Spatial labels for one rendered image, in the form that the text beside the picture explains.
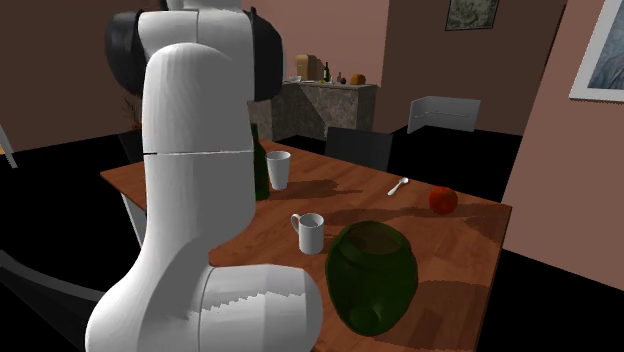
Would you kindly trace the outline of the white open box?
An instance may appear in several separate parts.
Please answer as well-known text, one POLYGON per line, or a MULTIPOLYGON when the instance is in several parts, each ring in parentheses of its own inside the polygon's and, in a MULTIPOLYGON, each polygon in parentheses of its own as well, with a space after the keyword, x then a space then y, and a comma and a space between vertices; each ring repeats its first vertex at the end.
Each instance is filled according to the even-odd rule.
POLYGON ((407 134, 425 126, 473 132, 480 100, 426 96, 411 102, 407 134))

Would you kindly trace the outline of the brown wooden table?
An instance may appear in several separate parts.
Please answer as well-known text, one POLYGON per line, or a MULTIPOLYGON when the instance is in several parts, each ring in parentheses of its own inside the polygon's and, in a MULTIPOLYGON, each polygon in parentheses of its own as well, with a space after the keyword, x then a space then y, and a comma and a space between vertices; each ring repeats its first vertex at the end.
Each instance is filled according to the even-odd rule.
POLYGON ((258 203, 249 227, 210 253, 217 266, 301 267, 316 281, 324 320, 315 352, 476 352, 511 209, 462 194, 445 216, 432 212, 432 185, 411 180, 392 196, 398 176, 290 148, 289 183, 258 203), (340 320, 327 292, 325 254, 305 255, 290 225, 294 213, 318 213, 331 244, 346 226, 386 223, 410 242, 419 284, 411 305, 389 331, 360 336, 340 320))

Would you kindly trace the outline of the tall white cup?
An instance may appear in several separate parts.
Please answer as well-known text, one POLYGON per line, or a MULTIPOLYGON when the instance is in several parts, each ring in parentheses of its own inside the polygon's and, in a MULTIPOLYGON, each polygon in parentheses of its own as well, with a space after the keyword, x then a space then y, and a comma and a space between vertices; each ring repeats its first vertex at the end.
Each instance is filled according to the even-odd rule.
POLYGON ((289 181, 291 154, 273 151, 266 154, 269 181, 274 190, 284 190, 289 181))

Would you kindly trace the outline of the grey stone counter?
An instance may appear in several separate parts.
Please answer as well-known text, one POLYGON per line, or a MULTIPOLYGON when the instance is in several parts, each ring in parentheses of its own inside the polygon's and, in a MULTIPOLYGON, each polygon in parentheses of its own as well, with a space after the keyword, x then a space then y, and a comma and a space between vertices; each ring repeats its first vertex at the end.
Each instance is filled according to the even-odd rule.
POLYGON ((313 55, 295 57, 296 74, 285 79, 280 93, 250 102, 250 119, 259 136, 278 141, 295 135, 324 140, 330 127, 370 131, 377 86, 359 74, 354 84, 340 75, 324 82, 324 64, 313 55))

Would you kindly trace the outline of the green round jar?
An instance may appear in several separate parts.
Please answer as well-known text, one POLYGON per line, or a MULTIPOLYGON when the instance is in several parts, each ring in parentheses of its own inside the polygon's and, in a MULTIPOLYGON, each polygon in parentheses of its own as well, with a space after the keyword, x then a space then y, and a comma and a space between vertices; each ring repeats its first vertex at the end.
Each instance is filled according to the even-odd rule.
POLYGON ((325 276, 339 318, 362 336, 395 326, 418 288, 417 261, 408 239, 377 221, 341 230, 327 254, 325 276))

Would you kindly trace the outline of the dark framed wall picture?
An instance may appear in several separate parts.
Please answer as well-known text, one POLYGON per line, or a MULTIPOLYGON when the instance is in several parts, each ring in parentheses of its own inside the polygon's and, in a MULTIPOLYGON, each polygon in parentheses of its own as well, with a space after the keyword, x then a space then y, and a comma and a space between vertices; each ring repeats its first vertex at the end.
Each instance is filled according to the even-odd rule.
POLYGON ((492 29, 500 0, 450 0, 446 31, 492 29))

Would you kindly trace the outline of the white framed wall picture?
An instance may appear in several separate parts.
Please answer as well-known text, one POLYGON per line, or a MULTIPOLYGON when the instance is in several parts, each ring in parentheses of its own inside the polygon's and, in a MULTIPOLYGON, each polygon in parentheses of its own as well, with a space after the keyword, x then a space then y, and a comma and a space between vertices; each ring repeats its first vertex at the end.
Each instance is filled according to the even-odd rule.
POLYGON ((569 98, 624 104, 624 0, 605 0, 569 98))

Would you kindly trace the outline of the dark chair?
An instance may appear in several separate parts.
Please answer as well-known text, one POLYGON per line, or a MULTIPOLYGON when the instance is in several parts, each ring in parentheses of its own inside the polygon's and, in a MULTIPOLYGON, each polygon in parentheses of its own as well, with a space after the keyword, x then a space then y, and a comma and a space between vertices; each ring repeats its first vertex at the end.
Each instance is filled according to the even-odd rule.
POLYGON ((325 155, 385 172, 392 142, 392 134, 329 127, 325 155))

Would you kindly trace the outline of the red apple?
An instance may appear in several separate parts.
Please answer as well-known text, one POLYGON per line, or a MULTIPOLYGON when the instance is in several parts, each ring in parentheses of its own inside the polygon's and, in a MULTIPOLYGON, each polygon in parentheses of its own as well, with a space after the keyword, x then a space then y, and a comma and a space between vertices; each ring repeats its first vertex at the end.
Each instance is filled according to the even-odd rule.
POLYGON ((436 214, 452 213, 458 205, 457 193, 448 187, 434 187, 428 197, 429 208, 436 214))

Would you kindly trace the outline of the dark green glass bottle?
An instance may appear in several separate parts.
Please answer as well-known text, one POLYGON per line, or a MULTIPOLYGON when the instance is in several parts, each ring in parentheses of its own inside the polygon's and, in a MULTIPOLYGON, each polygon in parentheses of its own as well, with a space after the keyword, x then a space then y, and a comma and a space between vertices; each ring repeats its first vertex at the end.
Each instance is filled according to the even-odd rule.
POLYGON ((251 124, 251 132, 254 145, 255 198, 261 201, 270 195, 266 150, 259 141, 258 126, 255 123, 251 124))

